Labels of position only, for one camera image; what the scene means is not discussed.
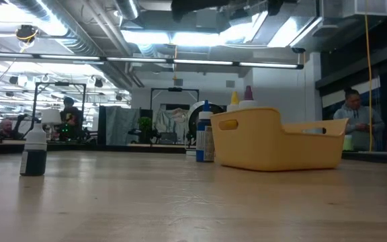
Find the desk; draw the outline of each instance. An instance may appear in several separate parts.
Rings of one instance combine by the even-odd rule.
[[[261,173],[181,154],[0,155],[0,241],[387,241],[387,164]]]

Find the yellow plastic basket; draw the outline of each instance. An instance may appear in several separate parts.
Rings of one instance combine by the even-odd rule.
[[[216,162],[255,171],[336,168],[347,119],[282,125],[273,108],[250,108],[211,117]],[[307,133],[322,128],[323,134]]]

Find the small bottle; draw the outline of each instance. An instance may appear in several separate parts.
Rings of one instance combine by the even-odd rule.
[[[245,99],[240,102],[239,109],[244,108],[256,108],[258,103],[253,100],[252,87],[250,85],[246,86]]]
[[[46,140],[46,132],[42,124],[35,124],[26,135],[25,148],[21,156],[20,175],[44,175],[47,158]]]
[[[232,92],[232,96],[231,96],[231,104],[229,104],[227,107],[226,107],[226,111],[227,112],[231,112],[231,111],[235,111],[235,110],[238,110],[239,109],[239,97],[237,95],[237,92],[236,91],[233,91]]]
[[[200,120],[196,129],[196,161],[197,162],[213,162],[214,161],[214,143],[212,133],[212,123],[210,116],[213,113],[210,111],[208,100],[202,106],[200,112]]]

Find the ceiling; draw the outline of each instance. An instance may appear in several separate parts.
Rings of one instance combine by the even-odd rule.
[[[15,31],[27,24],[37,26],[40,31],[25,53],[293,64],[299,61],[299,56],[289,48],[291,43],[308,52],[332,51],[365,32],[363,15],[347,10],[350,1],[346,0],[285,0],[276,15],[265,14],[269,10],[267,1],[238,0],[231,1],[228,6],[190,12],[180,22],[173,20],[171,1],[167,0],[132,0],[139,6],[136,19],[121,17],[114,0],[7,1],[15,6],[0,4],[0,52],[21,51],[25,44],[15,37]],[[385,17],[386,14],[371,15],[370,27],[380,24]],[[12,60],[0,59],[0,77]],[[90,105],[96,102],[97,96],[101,102],[115,103],[114,96],[119,90],[168,85],[174,72],[179,73],[180,78],[186,76],[189,81],[192,79],[189,73],[201,73],[204,77],[208,73],[226,73],[236,79],[249,71],[246,67],[213,65],[74,65],[72,61],[59,60],[54,63],[20,61],[16,60],[7,75],[0,78],[0,98],[7,99],[5,90],[20,90],[15,97],[31,100],[32,96],[26,91],[46,76],[55,81],[87,84],[90,94],[86,101]],[[26,76],[29,85],[10,84],[10,75]],[[101,91],[93,85],[96,78],[104,80]],[[81,99],[76,91],[70,86],[54,88],[53,92],[64,92],[64,95],[69,92],[73,98]],[[40,98],[60,101],[51,91],[43,91]],[[129,95],[125,95],[118,104],[129,106],[129,102]]]

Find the man in gray jacket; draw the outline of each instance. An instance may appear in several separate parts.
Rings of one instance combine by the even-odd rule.
[[[356,151],[368,151],[370,149],[370,109],[361,106],[359,92],[352,88],[345,89],[345,99],[343,106],[335,112],[334,119],[348,118],[346,134],[352,136],[353,148]],[[372,110],[372,119],[373,136],[381,135],[384,123],[375,110]]]

